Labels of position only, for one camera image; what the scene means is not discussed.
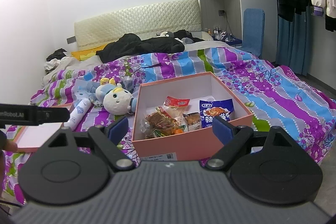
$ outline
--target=yellow pillow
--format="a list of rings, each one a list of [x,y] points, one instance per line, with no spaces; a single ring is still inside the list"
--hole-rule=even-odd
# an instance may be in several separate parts
[[[90,57],[96,55],[96,51],[104,49],[104,47],[107,44],[92,48],[92,49],[87,49],[87,50],[82,50],[82,51],[77,51],[77,52],[71,52],[71,56],[75,57],[79,61],[84,61],[89,59]]]

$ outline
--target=purple cuff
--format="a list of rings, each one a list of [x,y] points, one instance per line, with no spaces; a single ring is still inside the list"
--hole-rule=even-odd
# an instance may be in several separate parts
[[[313,15],[322,17],[323,16],[323,8],[314,6]]]

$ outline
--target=blue snack package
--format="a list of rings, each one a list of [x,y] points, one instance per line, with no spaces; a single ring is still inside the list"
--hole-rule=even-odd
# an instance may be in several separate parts
[[[199,101],[202,128],[211,127],[215,116],[230,121],[230,114],[234,111],[232,99],[221,101]]]

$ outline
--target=baseboard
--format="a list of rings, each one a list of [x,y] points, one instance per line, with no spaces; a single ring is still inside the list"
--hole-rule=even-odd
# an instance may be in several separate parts
[[[316,84],[319,84],[321,87],[323,87],[324,89],[326,89],[328,92],[331,92],[332,94],[336,95],[336,89],[334,89],[333,87],[330,87],[328,84],[324,83],[323,81],[321,81],[320,79],[307,74],[307,79],[314,81]]]

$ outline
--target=cabinet door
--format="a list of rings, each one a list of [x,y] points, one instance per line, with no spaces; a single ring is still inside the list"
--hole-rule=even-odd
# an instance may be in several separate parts
[[[264,42],[261,58],[274,62],[278,42],[277,0],[240,0],[241,31],[243,32],[244,11],[247,8],[261,8],[265,12]]]

